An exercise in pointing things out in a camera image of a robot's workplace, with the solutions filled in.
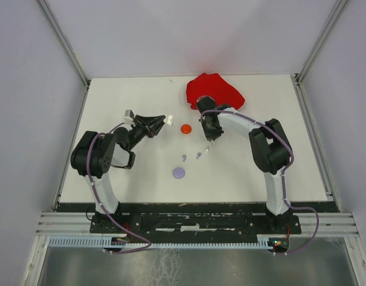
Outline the white earbud charging case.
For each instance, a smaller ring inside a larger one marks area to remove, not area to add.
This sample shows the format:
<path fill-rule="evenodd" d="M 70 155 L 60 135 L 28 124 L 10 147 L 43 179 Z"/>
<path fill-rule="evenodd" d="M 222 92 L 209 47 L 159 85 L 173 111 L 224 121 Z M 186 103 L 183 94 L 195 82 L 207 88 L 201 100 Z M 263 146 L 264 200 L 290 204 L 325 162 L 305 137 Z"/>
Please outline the white earbud charging case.
<path fill-rule="evenodd" d="M 174 119 L 173 115 L 167 115 L 165 120 L 164 120 L 164 123 L 166 125 L 171 126 L 173 124 L 173 119 Z"/>

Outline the orange earbud charging case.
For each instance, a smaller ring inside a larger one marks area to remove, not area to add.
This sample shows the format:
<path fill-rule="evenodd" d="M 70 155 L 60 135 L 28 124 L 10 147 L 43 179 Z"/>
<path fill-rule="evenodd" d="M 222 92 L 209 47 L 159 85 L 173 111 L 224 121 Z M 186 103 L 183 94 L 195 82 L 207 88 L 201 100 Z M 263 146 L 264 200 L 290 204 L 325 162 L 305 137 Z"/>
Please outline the orange earbud charging case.
<path fill-rule="evenodd" d="M 192 127 L 189 124 L 183 124 L 180 128 L 181 132 L 183 134 L 190 134 L 192 131 Z"/>

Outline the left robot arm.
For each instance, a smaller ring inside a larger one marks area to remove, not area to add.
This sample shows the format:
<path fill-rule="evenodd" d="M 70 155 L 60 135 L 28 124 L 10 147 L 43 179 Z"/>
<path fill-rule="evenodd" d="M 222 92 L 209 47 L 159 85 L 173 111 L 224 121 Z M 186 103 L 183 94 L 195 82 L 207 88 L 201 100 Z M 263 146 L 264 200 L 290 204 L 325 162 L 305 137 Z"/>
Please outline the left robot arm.
<path fill-rule="evenodd" d="M 123 228 L 124 218 L 117 214 L 119 201 L 114 195 L 108 171 L 131 169 L 136 158 L 134 147 L 145 137 L 154 138 L 164 125 L 172 125 L 173 116 L 145 117 L 126 111 L 124 122 L 107 133 L 86 131 L 71 155 L 70 163 L 84 177 L 95 200 L 95 211 L 106 215 L 104 227 L 110 232 Z"/>

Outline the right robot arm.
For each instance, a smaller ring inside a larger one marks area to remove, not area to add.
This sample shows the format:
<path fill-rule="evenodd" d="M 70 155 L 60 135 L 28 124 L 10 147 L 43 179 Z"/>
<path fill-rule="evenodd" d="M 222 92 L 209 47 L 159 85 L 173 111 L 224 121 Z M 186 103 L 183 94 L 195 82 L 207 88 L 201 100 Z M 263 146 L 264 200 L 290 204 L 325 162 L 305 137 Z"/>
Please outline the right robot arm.
<path fill-rule="evenodd" d="M 217 105 L 209 96 L 200 97 L 196 107 L 201 117 L 200 123 L 209 142 L 218 139 L 225 129 L 249 139 L 255 165 L 264 174 L 267 190 L 265 218 L 266 228 L 279 233 L 287 226 L 290 203 L 286 195 L 285 172 L 293 164 L 293 150 L 277 119 L 259 122 L 240 114 L 235 108 Z"/>

